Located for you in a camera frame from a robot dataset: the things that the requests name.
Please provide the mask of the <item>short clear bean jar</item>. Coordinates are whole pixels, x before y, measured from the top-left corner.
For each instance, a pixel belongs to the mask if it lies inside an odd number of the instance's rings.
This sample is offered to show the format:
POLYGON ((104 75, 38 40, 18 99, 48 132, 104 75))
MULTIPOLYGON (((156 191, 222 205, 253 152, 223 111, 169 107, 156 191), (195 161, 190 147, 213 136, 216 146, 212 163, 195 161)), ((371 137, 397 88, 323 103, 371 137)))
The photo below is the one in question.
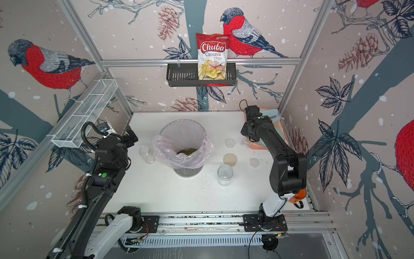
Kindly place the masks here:
POLYGON ((153 164, 155 162, 151 148, 148 145, 142 145, 139 148, 139 154, 145 163, 153 164))

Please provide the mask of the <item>clear jar lid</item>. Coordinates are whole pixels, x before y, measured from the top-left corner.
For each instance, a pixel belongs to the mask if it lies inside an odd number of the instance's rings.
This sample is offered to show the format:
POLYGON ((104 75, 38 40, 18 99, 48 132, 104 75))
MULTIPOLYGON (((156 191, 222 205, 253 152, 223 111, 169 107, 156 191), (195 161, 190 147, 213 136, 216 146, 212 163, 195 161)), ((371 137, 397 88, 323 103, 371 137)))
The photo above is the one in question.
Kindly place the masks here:
POLYGON ((234 139, 228 138, 228 139, 225 140, 225 146, 227 148, 232 149, 232 148, 235 147, 235 145, 236 145, 236 142, 235 142, 234 139))
POLYGON ((249 165, 250 165, 252 168, 258 168, 258 167, 259 167, 259 165, 260 165, 260 161, 259 161, 258 159, 256 159, 256 158, 252 158, 252 159, 250 159, 250 161, 249 161, 249 165))

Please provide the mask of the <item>beige jar lid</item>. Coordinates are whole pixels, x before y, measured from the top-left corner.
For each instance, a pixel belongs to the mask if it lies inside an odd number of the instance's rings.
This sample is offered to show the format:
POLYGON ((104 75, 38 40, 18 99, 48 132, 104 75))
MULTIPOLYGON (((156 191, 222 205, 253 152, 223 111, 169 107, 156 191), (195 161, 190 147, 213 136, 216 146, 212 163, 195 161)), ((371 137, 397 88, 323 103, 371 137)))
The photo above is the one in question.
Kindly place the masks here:
POLYGON ((237 164, 237 157, 234 154, 226 154, 223 156, 223 163, 230 167, 234 167, 237 164))

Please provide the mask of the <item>beige lidded bean jar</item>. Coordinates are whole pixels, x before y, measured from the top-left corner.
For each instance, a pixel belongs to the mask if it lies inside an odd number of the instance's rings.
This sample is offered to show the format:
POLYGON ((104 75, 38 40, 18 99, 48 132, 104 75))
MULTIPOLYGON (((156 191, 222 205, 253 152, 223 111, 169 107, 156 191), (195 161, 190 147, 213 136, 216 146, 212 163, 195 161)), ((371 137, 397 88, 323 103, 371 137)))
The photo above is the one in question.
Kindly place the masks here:
POLYGON ((231 183, 234 172, 231 166, 221 165, 217 170, 218 183, 221 186, 228 186, 231 183))

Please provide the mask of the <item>tall clear bean jar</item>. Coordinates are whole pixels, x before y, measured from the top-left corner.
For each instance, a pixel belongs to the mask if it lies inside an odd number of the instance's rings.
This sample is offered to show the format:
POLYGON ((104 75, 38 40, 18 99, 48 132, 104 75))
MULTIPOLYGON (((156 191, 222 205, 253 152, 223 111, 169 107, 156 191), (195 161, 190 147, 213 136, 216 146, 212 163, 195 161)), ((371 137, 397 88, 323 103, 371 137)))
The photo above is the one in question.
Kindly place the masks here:
POLYGON ((243 147, 246 147, 246 148, 250 148, 251 147, 251 145, 252 145, 252 142, 249 140, 249 138, 247 138, 247 137, 244 137, 243 139, 242 139, 242 141, 241 141, 241 143, 240 143, 243 147))

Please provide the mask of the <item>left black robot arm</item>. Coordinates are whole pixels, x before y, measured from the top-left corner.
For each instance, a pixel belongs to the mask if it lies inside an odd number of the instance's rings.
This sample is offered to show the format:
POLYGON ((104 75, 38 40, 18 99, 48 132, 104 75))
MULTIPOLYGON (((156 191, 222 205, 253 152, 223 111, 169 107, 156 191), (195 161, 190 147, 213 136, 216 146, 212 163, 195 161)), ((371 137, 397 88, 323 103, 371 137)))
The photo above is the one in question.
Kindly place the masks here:
POLYGON ((129 230, 139 229, 140 208, 123 208, 114 222, 91 240, 94 228, 131 165, 128 148, 138 142, 130 126, 120 136, 103 133, 93 122, 86 122, 81 138, 95 154, 91 170, 82 186, 82 201, 63 236, 47 255, 48 259, 102 259, 129 230))

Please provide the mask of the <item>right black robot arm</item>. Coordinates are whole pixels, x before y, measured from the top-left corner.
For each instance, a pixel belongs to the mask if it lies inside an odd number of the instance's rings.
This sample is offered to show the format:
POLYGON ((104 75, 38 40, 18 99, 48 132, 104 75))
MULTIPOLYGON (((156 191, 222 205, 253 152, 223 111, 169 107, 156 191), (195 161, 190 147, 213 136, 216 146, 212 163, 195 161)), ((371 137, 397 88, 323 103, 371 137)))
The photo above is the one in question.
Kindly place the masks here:
POLYGON ((256 105, 243 108, 246 122, 241 134, 250 142, 263 141, 273 159, 269 174, 272 193, 259 206, 258 220, 261 226, 275 223, 286 204, 306 188, 307 158, 289 147, 276 131, 269 116, 263 115, 256 105))

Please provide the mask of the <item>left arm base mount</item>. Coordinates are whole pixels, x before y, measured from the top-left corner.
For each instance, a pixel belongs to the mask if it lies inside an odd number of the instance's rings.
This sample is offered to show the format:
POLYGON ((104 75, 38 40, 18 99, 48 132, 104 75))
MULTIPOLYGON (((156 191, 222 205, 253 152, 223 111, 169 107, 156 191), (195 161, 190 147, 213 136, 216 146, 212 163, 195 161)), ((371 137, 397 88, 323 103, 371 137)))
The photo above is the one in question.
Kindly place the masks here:
POLYGON ((160 217, 158 215, 134 216, 132 226, 127 231, 128 234, 155 234, 159 226, 160 217))

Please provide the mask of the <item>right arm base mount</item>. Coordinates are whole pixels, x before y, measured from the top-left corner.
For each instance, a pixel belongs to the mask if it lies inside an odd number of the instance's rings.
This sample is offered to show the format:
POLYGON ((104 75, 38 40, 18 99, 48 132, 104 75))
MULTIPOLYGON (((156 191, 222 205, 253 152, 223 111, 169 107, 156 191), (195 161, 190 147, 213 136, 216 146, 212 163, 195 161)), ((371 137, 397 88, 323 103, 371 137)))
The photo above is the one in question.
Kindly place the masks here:
POLYGON ((243 226, 245 232, 286 232, 288 230, 282 214, 272 218, 267 216, 261 218, 257 214, 244 214, 240 226, 243 226))

